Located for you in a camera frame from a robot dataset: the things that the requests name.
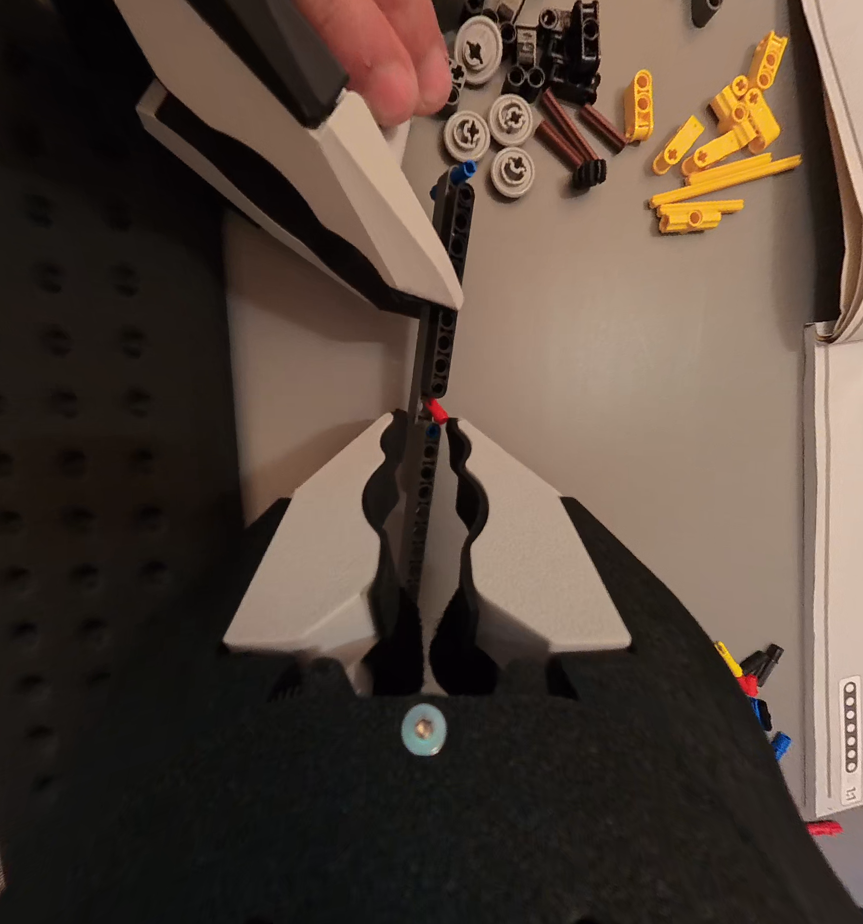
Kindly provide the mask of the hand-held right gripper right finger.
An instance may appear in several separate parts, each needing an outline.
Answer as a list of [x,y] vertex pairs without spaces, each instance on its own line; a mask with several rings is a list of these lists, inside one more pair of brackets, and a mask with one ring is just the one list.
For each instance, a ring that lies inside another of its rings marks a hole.
[[466,530],[448,632],[470,653],[622,651],[632,637],[571,514],[571,500],[473,424],[448,423]]

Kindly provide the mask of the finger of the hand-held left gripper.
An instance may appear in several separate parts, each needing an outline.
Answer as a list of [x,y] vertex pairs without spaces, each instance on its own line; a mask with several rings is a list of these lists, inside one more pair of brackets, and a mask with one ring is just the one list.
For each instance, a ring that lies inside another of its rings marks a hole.
[[461,283],[385,132],[294,2],[116,2],[158,80],[261,155],[391,288],[460,309]]
[[144,129],[220,193],[239,213],[375,308],[419,314],[421,301],[391,288],[354,245],[322,225],[275,167],[209,127],[153,80],[137,104]]

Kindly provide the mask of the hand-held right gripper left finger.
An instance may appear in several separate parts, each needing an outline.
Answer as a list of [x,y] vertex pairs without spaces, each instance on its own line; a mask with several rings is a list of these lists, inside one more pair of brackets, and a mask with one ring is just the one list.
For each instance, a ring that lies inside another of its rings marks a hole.
[[231,652],[328,657],[374,686],[366,658],[399,615],[386,525],[406,435],[405,413],[387,412],[295,490],[223,637]]

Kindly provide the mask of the long black toy beam assembly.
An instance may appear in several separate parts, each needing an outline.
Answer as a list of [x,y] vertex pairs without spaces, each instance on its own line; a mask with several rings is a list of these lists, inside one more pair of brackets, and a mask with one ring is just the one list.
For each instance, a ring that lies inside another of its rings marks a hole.
[[[471,232],[475,191],[469,173],[453,167],[434,188],[432,225],[446,256],[462,282]],[[425,544],[433,499],[442,425],[433,420],[426,400],[445,396],[456,338],[458,310],[425,304],[416,336],[413,377],[407,415],[406,450],[402,464],[405,491],[400,555],[401,580],[414,603],[420,595]]]

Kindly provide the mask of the pile of colourful connector pins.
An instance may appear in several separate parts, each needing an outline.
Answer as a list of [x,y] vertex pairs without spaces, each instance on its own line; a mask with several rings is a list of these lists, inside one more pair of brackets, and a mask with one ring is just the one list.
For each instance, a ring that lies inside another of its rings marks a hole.
[[762,688],[784,656],[784,648],[772,643],[766,649],[755,650],[739,661],[724,642],[714,641],[713,645],[745,695],[757,722],[769,739],[774,758],[780,763],[791,749],[793,739],[774,727],[772,711],[762,697]]

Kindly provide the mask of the person's left hand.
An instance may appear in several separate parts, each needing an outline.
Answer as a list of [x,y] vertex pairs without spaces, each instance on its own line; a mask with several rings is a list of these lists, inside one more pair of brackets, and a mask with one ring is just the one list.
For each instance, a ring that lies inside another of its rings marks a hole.
[[296,1],[381,128],[435,115],[451,94],[431,1]]

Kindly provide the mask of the grey toy pulley wheel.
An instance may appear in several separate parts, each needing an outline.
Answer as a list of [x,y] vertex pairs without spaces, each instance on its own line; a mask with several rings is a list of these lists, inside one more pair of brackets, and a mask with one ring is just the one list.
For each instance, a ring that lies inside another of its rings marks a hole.
[[535,130],[531,105],[521,95],[499,95],[488,112],[492,140],[503,148],[523,147]]
[[501,26],[488,16],[470,17],[458,29],[452,51],[465,83],[472,88],[486,85],[502,63]]
[[460,110],[446,121],[442,141],[448,155],[458,163],[478,163],[489,151],[491,133],[484,117],[472,110]]
[[536,178],[536,168],[528,151],[512,146],[503,148],[493,157],[490,181],[494,190],[508,200],[527,195]]

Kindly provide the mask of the dark brown toy axle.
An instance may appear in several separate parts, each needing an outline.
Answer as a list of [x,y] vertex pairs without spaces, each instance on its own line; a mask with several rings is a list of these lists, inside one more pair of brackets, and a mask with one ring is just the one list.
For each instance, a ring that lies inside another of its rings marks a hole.
[[564,135],[547,119],[541,119],[534,134],[571,171],[575,172],[586,162],[586,156],[575,145],[569,143]]
[[541,92],[541,109],[547,120],[553,125],[564,140],[576,150],[582,160],[599,161],[599,156],[587,142],[572,118],[567,114],[555,94],[550,89]]
[[579,110],[579,117],[614,154],[621,153],[627,146],[628,141],[622,131],[594,105],[584,104]]

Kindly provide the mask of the pile of small black connectors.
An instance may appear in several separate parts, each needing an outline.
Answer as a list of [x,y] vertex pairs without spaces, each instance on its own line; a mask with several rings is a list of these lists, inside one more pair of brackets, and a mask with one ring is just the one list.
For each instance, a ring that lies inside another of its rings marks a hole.
[[[577,106],[595,103],[601,62],[599,3],[542,6],[534,18],[525,18],[525,6],[524,1],[463,3],[458,29],[478,15],[488,16],[502,29],[502,63],[486,85],[502,76],[502,94],[518,94],[529,103],[537,102],[544,89],[552,90],[562,102]],[[465,88],[472,88],[453,59],[455,37],[449,61],[452,89],[448,109],[455,107]]]

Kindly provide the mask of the small yellow toy beam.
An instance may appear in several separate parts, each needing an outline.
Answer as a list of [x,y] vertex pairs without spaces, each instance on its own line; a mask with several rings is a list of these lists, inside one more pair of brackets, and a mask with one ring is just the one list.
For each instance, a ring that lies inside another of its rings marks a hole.
[[649,70],[638,70],[623,94],[624,140],[637,144],[649,139],[654,131],[654,88]]

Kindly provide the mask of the white instruction booklet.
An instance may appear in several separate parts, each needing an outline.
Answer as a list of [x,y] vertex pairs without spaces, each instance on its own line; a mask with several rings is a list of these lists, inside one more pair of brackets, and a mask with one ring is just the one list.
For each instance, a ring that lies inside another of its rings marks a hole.
[[803,2],[841,201],[834,323],[805,333],[805,804],[863,806],[863,2]]

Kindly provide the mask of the pile of yellow toy pieces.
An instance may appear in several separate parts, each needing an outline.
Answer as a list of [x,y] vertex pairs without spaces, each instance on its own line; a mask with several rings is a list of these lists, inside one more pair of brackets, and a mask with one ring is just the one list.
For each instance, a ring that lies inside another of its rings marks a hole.
[[725,216],[746,206],[743,199],[725,194],[791,173],[803,164],[801,154],[774,154],[783,129],[768,94],[789,43],[789,36],[769,31],[756,44],[747,70],[708,100],[708,121],[692,116],[660,148],[652,162],[653,174],[679,178],[677,187],[647,201],[660,235],[714,230]]

